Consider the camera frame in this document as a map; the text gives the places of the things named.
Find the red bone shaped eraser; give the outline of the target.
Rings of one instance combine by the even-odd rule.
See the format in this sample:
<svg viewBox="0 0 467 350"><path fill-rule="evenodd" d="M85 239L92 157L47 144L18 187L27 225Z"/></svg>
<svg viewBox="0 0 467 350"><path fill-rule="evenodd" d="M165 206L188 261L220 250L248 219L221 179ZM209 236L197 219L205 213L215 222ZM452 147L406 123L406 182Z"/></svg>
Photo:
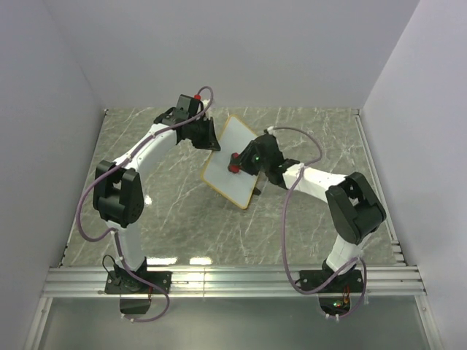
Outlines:
<svg viewBox="0 0 467 350"><path fill-rule="evenodd" d="M241 171L241 166L239 164L239 161L237 160L238 157L239 153L234 152L231 154L231 158L229 160L228 171L233 174L237 174Z"/></svg>

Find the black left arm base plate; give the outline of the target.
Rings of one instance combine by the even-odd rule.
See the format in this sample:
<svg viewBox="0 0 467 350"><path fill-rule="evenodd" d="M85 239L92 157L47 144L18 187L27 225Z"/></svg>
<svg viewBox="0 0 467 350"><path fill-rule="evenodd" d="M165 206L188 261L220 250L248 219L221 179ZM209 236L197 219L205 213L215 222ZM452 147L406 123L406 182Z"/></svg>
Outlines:
<svg viewBox="0 0 467 350"><path fill-rule="evenodd" d="M134 272L135 279L124 268L115 265L107 275L104 293L107 295L156 294L169 293L172 272L148 271L142 266Z"/></svg>

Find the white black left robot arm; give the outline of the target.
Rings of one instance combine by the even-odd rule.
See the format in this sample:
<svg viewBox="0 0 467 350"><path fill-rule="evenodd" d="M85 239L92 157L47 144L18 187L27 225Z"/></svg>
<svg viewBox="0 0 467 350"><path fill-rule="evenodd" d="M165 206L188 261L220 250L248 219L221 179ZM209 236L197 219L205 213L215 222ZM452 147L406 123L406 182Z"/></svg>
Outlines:
<svg viewBox="0 0 467 350"><path fill-rule="evenodd" d="M219 151L214 122L202 102L194 107L172 107L154 120L144 137L112 162L101 161L96 177L102 179L93 190L93 207L111 230L117 257L109 278L123 293L139 293L150 287L147 258L142 251L137 221L144 210L143 182L166 153L183 140L193 147Z"/></svg>

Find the yellow framed whiteboard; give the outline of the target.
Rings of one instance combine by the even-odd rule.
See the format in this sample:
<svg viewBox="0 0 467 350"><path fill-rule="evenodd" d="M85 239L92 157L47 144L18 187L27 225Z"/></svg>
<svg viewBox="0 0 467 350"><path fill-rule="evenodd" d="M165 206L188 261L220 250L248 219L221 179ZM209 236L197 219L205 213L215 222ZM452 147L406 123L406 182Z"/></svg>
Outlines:
<svg viewBox="0 0 467 350"><path fill-rule="evenodd" d="M201 179L217 193L246 209L253 195L258 176L240 169L239 156L256 134L236 115L228 117L218 136L220 151L212 151L201 172Z"/></svg>

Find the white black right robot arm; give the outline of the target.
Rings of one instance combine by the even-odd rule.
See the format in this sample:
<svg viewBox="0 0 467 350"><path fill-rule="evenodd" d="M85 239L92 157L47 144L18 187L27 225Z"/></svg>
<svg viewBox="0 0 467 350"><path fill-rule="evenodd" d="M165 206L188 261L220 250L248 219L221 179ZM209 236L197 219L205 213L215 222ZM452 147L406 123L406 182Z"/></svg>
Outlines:
<svg viewBox="0 0 467 350"><path fill-rule="evenodd" d="M243 171L252 176L263 173L270 183L287 191L281 215L282 263L291 287L302 295L317 294L325 288L336 292L345 286L347 273L362 262L361 250L368 237L387 219L382 203L364 175L332 174L314 169L312 164L284 157L276 136L269 131L252 140L240 153L233 153L228 164L229 171ZM294 282L287 259L287 209L295 191L326 203L337 232L323 263L322 284L309 291Z"/></svg>

